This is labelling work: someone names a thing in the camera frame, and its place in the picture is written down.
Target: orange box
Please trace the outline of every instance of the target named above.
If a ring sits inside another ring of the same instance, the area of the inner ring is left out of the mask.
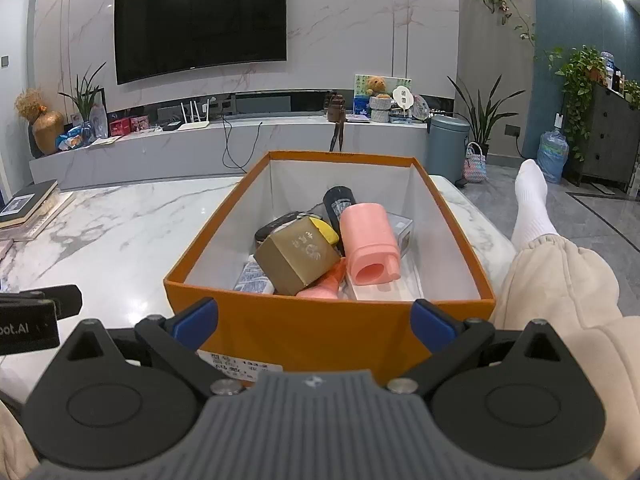
[[[205,296],[218,328],[202,350],[282,366],[285,371],[369,368],[380,384],[430,354],[413,335],[410,302],[308,300],[235,292],[255,251],[255,231],[326,190],[348,186],[414,220],[408,254],[424,296],[453,317],[488,319],[495,297],[468,240],[414,158],[355,153],[269,152],[238,183],[164,279],[180,312]]]

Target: foot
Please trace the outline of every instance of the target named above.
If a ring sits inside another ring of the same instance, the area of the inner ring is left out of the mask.
[[[511,243],[517,250],[524,249],[538,237],[557,235],[556,228],[546,212],[546,181],[535,160],[525,160],[516,177],[518,217],[513,228]]]

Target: television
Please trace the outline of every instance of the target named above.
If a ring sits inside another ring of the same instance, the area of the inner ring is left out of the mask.
[[[118,84],[287,59],[287,0],[115,0]]]

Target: woven basket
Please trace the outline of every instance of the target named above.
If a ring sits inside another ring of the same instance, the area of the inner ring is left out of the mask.
[[[372,97],[369,99],[369,106],[372,110],[389,110],[391,108],[391,97]]]
[[[375,123],[388,123],[389,110],[372,110],[371,120]]]

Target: person's leg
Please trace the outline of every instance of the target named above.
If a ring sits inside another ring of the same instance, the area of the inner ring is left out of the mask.
[[[595,252],[562,238],[546,212],[546,181],[533,160],[515,184],[518,217],[513,244],[520,252],[504,280],[492,314],[496,328],[521,330],[548,320],[560,336],[622,317],[618,281]]]
[[[20,424],[0,402],[0,474],[8,480],[20,480],[37,465],[38,460]]]
[[[607,422],[591,463],[610,480],[640,466],[639,317],[622,318],[618,281],[595,252],[556,232],[546,213],[546,182],[533,161],[516,179],[515,257],[491,321],[522,330],[548,320],[602,400]]]

